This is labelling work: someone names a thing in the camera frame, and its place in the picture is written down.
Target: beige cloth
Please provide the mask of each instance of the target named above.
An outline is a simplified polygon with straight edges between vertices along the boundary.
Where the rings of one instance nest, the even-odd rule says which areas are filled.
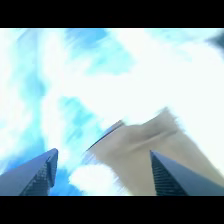
[[[121,126],[90,148],[133,195],[156,195],[149,150],[156,150],[224,186],[224,178],[165,109],[143,125]]]

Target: brown fabric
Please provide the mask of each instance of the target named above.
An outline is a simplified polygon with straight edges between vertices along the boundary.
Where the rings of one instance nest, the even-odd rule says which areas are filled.
[[[133,195],[156,195],[149,150],[165,156],[224,186],[224,178],[165,109],[143,125],[121,126],[90,152],[110,166]]]

